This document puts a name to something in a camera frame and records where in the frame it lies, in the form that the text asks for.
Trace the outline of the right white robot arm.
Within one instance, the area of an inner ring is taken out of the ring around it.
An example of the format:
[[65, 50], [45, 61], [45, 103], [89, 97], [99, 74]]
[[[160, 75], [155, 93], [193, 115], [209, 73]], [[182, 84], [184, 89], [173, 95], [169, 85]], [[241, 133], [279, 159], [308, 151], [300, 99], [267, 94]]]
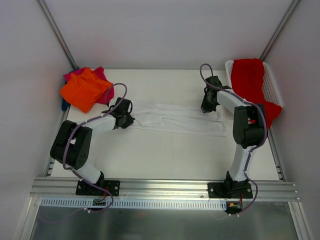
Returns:
[[254, 151], [267, 138], [264, 106], [245, 100], [229, 86], [223, 86], [217, 76], [204, 79], [203, 113], [211, 113], [221, 105], [233, 114], [232, 135], [236, 150], [232, 165], [222, 183], [213, 186], [213, 193], [223, 198], [238, 198], [250, 188], [248, 171]]

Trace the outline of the white t shirt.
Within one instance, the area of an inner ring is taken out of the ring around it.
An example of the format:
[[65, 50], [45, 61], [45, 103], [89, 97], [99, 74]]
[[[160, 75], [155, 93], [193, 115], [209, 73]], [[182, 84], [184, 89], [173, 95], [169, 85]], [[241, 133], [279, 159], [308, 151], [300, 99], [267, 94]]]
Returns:
[[133, 102], [132, 128], [140, 130], [226, 137], [227, 127], [219, 112], [203, 113], [195, 106]]

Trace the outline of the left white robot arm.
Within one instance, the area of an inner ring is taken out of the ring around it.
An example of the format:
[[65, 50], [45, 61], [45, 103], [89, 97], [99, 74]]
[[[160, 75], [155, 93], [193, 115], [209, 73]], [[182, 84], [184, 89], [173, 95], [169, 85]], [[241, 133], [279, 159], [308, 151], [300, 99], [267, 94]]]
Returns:
[[131, 126], [135, 120], [132, 110], [132, 101], [119, 97], [114, 105], [96, 117], [81, 123], [63, 121], [51, 146], [50, 157], [79, 177], [93, 195], [101, 194], [105, 188], [104, 174], [88, 162], [92, 137]]

